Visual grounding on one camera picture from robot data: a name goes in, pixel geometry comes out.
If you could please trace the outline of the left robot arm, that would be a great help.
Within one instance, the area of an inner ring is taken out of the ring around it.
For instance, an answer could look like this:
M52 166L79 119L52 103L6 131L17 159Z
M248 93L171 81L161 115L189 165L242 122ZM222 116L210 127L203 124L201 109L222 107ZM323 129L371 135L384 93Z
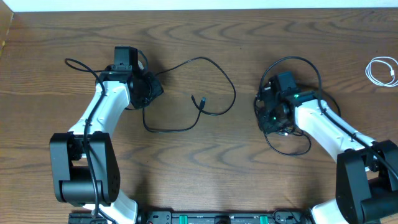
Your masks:
M121 190L121 174L111 138L123 111L143 109L163 94L160 82L141 63L143 53L128 46L114 49L114 62L104 70L87 65L94 75L95 95L81 118L65 133L50 138L55 198L91 210L108 223L142 223L138 204Z

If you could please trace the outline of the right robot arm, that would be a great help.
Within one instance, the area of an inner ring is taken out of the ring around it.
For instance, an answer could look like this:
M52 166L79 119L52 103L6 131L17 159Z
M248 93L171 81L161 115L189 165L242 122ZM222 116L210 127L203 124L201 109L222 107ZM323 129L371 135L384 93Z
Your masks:
M312 223L379 223L397 214L397 144L355 130L291 72L262 81L254 102L265 135L311 136L336 162L335 198L310 209Z

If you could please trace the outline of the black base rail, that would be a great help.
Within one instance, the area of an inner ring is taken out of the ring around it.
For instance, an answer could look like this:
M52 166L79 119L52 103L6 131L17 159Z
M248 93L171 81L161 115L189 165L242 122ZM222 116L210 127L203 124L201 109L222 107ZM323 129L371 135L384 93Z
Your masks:
M137 224L316 224L309 213L277 210L270 213L176 213L151 211L138 214Z

